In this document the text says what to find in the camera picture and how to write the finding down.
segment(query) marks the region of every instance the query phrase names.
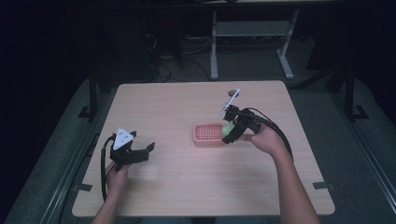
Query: pink basket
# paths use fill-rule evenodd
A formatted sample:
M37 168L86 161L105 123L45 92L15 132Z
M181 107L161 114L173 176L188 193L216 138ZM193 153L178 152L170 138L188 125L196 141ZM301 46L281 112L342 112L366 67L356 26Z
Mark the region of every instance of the pink basket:
M221 123L198 123L194 127L194 144L198 147L223 146Z

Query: dark background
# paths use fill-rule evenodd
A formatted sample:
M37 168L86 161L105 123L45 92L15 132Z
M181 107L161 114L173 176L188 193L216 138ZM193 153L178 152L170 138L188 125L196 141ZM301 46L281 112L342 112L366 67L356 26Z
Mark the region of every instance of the dark background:
M102 91L117 86L120 77L122 82L150 82L149 62L155 55L144 51L144 28L155 31L160 46L175 57L179 57L179 38L184 34L210 32L203 28L210 27L206 26L211 22L208 12L156 11L156 16L145 17L148 27L142 27L142 15L107 12L98 5L96 1L84 6L73 1L0 3L0 221L18 197L73 93L90 72L98 75ZM361 1L358 7L306 8L293 37L317 40L309 68L350 65L396 123L394 9L390 0ZM112 55L105 55L102 48Z

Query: wooden tabletop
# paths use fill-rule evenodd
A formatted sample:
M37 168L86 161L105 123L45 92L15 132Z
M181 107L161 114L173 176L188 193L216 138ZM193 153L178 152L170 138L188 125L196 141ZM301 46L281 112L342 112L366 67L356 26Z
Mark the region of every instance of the wooden tabletop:
M133 164L120 215L131 217L218 217L279 215L276 168L271 157L249 142L197 147L193 127L223 122L219 111L227 92L240 89L233 105L255 107L288 137L294 163L318 214L334 211L285 85L280 81L153 83L121 85L108 113L73 207L77 217L92 217L103 203L100 151L119 127L137 131L132 149L155 142L146 162ZM110 163L107 147L106 163Z

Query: person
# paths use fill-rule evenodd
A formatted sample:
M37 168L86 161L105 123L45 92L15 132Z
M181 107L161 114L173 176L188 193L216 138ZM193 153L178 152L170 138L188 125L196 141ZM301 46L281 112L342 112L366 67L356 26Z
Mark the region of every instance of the person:
M258 133L243 134L240 139L251 142L257 149L268 153L274 160L279 188L281 223L320 223L315 208L297 174L291 155L279 135L262 123ZM107 199L96 214L93 220L94 224L112 223L122 199L129 166L123 166L121 170L115 172L111 170L113 164L112 162L106 169L106 173L110 172L107 178Z
M96 213L92 224L107 224L113 223L117 209L122 202L125 193L125 187L128 180L128 170L131 165L124 165L116 172L113 167L115 162L111 162L106 168L106 184L107 184L107 197L102 206Z

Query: floor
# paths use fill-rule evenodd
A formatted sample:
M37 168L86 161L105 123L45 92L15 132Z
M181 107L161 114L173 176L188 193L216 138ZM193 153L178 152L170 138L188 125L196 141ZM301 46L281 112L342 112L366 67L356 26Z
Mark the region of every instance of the floor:
M203 82L210 71L209 51L186 40L182 66L163 55L159 66L161 82ZM294 40L287 54L295 78L287 80L276 57L282 39L265 39L259 46L247 40L232 42L230 48L219 51L219 80L282 80L287 87L299 84L318 71L306 70L314 40ZM335 212L320 217L322 223L396 223L395 212L375 178L367 160L367 146L374 152L390 180L396 172L396 129L376 105L366 86L356 80L355 104L362 105L369 119L351 122L345 116L344 93L328 93L325 77L303 90L290 91L291 100L303 124L306 136L330 190ZM88 81L75 93L58 123L39 162L33 170L19 199L8 216L7 223L89 223L91 217L74 217L71 213L90 162L94 141L106 120L114 90L98 93L98 113L91 121L78 118L81 108L89 104ZM57 166L48 168L48 162ZM138 223L138 217L119 217L116 223ZM278 217L268 217L268 223L279 223Z

